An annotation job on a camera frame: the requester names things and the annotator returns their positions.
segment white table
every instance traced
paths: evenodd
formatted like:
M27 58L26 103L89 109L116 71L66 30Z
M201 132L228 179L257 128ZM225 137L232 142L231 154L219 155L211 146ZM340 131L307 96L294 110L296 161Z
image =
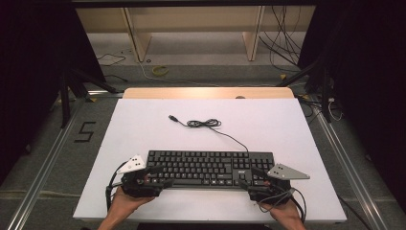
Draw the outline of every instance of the white table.
M304 114L296 99L120 99L85 185L74 218L103 219L105 186L111 175L135 154L149 150L241 150L228 137L207 128L189 129L171 121L222 122L229 134L251 151L272 151L276 163L310 175L292 180L307 205L308 222L342 222L347 218L328 178ZM302 199L295 194L303 205ZM128 219L139 222L273 221L245 191L167 189Z

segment human hand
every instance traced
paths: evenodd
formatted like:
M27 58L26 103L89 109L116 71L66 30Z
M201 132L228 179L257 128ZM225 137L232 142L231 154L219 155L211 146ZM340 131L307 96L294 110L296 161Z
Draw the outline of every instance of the human hand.
M126 195L122 187L119 186L117 188L116 194L114 194L114 198L111 203L110 209L107 212L107 216L99 226L99 230L114 229L141 205L146 204L153 199L154 197L135 198Z
M305 229L302 220L299 216L296 204L289 199L285 204L272 206L266 203L259 203L259 206L266 209L271 214L271 217L278 221L285 229L297 230Z

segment floor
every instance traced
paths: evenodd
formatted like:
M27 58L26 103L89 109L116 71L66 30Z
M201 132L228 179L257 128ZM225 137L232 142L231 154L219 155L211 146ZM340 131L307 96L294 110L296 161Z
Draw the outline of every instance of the floor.
M301 45L305 34L292 36ZM240 33L154 34L142 65L134 61L126 34L89 34L89 39L100 58L107 83L120 89L275 85L283 76L290 77L297 70L285 59L270 55L261 42L256 60L248 61ZM157 65L166 66L168 74L153 76L152 67ZM305 94L304 84L305 78L291 88L295 94ZM31 153L21 156L1 185L0 229L7 229L19 217L24 217L19 225L24 229L80 229L84 226L97 229L98 222L83 222L73 219L72 215L120 95L105 94L92 84L86 86L92 92L90 99L75 99L72 95L74 122L60 128L61 105L56 101L31 142ZM309 100L318 100L318 96L309 95ZM304 103L303 111L334 189L349 205L342 203L348 215L346 222L307 223L306 228L367 229L357 214L371 229L405 229L405 214L366 157L350 121L345 115L338 119L342 110L331 111L339 120L332 119L331 124L326 124L317 107ZM94 134L91 142L81 143L78 140L84 138L80 131L85 123ZM135 229L136 226L134 222L125 222L119 229ZM272 228L281 229L275 223Z

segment keyboard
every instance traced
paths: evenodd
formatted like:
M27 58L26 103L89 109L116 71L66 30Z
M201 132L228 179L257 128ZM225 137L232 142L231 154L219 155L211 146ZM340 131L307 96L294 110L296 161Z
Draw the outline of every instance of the keyboard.
M149 176L152 183L175 179L173 188L240 188L238 180L262 186L263 178L251 174L251 167L269 171L272 152L150 150L147 166L162 165L162 172Z

